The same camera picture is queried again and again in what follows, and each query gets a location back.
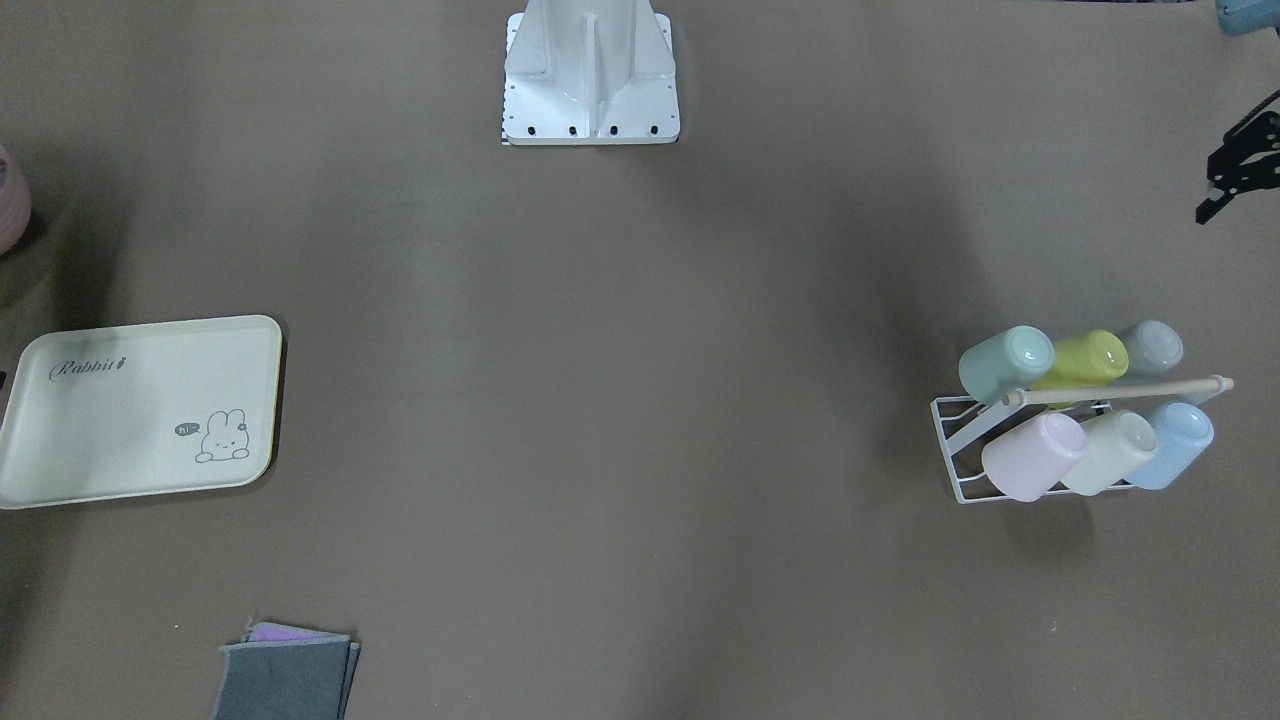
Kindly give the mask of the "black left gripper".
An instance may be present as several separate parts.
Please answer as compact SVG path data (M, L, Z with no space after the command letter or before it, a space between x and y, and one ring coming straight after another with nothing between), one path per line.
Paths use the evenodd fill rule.
M1222 137L1207 159L1208 192L1196 209L1196 223L1207 224L1238 193L1277 188L1279 91L1252 108Z

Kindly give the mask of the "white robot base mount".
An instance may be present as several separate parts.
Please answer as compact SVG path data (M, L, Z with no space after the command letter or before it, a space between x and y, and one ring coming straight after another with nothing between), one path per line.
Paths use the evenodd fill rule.
M504 37L503 143L678 141L673 26L649 1L530 1Z

